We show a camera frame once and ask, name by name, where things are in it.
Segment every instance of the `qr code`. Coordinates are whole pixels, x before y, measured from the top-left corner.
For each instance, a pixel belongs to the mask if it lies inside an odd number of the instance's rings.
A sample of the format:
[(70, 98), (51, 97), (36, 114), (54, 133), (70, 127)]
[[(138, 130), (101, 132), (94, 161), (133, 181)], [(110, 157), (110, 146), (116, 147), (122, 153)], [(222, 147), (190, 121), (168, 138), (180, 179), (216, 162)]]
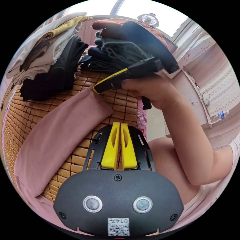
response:
[(129, 218), (108, 218), (108, 236), (130, 236)]

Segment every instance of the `water bottle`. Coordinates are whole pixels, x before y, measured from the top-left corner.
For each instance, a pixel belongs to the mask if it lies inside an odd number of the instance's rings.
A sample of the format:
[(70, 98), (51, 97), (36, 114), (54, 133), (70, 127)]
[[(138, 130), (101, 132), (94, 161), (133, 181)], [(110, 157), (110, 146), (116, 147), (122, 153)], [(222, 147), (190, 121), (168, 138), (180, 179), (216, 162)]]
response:
[(226, 110), (226, 111), (221, 111), (221, 112), (219, 112), (218, 114), (210, 117), (210, 122), (211, 122), (211, 124), (216, 123), (216, 122), (218, 122), (218, 121), (220, 121), (220, 120), (225, 119), (228, 114), (229, 114), (229, 111)]

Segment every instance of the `white fan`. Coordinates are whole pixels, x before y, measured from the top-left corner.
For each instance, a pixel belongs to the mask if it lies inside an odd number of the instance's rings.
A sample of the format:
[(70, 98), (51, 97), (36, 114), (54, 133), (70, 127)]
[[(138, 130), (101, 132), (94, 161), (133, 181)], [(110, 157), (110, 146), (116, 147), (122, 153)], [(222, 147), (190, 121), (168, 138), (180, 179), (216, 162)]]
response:
[(137, 19), (149, 26), (152, 27), (158, 27), (159, 26), (159, 21), (156, 18), (156, 15), (153, 13), (149, 13), (149, 14), (143, 14), (137, 17)]

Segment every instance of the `woven bamboo mat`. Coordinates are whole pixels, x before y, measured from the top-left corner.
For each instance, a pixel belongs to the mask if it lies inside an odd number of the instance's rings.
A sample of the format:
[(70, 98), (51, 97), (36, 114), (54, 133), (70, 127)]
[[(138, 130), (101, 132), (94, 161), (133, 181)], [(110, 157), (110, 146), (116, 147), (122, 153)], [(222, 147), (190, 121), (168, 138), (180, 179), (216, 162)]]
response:
[[(45, 102), (27, 101), (23, 102), (20, 97), (20, 88), (18, 87), (9, 107), (4, 129), (4, 149), (6, 163), (16, 186), (14, 177), (14, 164), (20, 147), (23, 142), (41, 119), (51, 110), (59, 106), (64, 101), (70, 99), (79, 91), (87, 88), (91, 83), (96, 83), (107, 77), (106, 74), (83, 71), (76, 73), (76, 81), (71, 91), (62, 92)], [(43, 195), (51, 201), (54, 201), (62, 183), (70, 176), (81, 172), (91, 140), (97, 131), (107, 124), (113, 122), (124, 122), (130, 126), (136, 126), (137, 122), (137, 99), (126, 90), (109, 90), (102, 94), (106, 102), (112, 105), (114, 113), (99, 124), (85, 139), (79, 143), (72, 154), (66, 159), (58, 172), (52, 177), (46, 186)], [(122, 160), (119, 148), (118, 169), (122, 169)]]

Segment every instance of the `yellow trim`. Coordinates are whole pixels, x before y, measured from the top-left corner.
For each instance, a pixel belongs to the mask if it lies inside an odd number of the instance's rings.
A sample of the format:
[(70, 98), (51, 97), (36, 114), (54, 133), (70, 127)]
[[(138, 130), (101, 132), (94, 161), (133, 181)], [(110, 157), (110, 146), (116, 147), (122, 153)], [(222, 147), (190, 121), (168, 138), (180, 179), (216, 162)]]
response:
[(105, 152), (101, 161), (103, 168), (116, 170), (118, 158), (118, 146), (120, 135), (120, 123), (114, 122), (107, 141)]
[(97, 86), (98, 84), (101, 84), (103, 81), (106, 81), (106, 80), (108, 80), (109, 78), (111, 78), (111, 77), (113, 77), (113, 76), (115, 76), (115, 75), (118, 75), (118, 74), (120, 74), (120, 73), (126, 72), (127, 70), (128, 70), (127, 68), (124, 68), (123, 70), (120, 70), (120, 71), (118, 71), (118, 72), (116, 72), (116, 73), (114, 73), (114, 74), (112, 74), (112, 75), (104, 78), (103, 80), (101, 80), (100, 82), (98, 82), (97, 84), (95, 84), (95, 85), (93, 86), (92, 90), (93, 90), (95, 93), (99, 94), (99, 93), (95, 90), (95, 86)]
[(122, 147), (122, 169), (131, 169), (137, 167), (132, 139), (129, 133), (128, 125), (121, 123), (121, 147)]

